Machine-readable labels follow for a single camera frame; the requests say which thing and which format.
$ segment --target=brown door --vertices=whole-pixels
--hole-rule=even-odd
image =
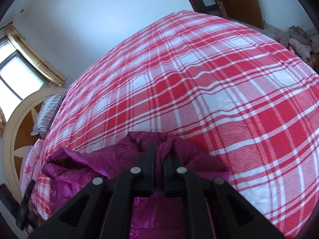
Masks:
[[[264,29],[258,0],[222,0],[227,16]]]

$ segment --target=striped pillow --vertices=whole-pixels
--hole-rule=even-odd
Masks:
[[[33,126],[31,136],[44,135],[49,128],[58,112],[64,99],[65,92],[49,96],[41,106],[40,112]]]

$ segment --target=curtain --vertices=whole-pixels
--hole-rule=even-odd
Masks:
[[[3,136],[5,125],[7,124],[2,109],[0,107],[0,137]]]
[[[17,29],[9,24],[4,29],[7,38],[12,45],[33,65],[43,76],[58,87],[62,86],[66,81],[66,77],[56,70],[47,60],[42,58],[33,48],[26,42]]]

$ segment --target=purple puffer jacket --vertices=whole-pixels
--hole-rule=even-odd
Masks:
[[[60,148],[44,164],[42,172],[51,178],[50,203],[54,214],[94,177],[112,179],[135,166],[138,156],[147,152],[148,144],[156,145],[156,187],[162,183],[162,163],[172,147],[182,165],[198,176],[228,180],[228,168],[201,151],[191,142],[176,135],[153,132],[129,132],[115,145],[91,154],[80,154]],[[135,198],[131,223],[131,239],[185,238],[180,198],[166,198],[161,194],[150,198]]]

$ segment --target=silver screw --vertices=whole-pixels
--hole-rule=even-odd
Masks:
[[[179,174],[184,174],[187,172],[187,169],[185,167],[178,167],[176,169],[176,172],[179,173]]]
[[[102,182],[103,182],[103,179],[100,178],[100,177],[96,177],[96,178],[94,178],[93,181],[92,181],[92,183],[93,183],[94,185],[100,185],[100,184],[102,184]]]
[[[131,173],[133,174],[138,174],[141,172],[141,168],[140,167],[132,167],[131,168]]]
[[[225,183],[225,180],[221,177],[217,177],[214,179],[214,183],[216,183],[218,185],[223,185]]]

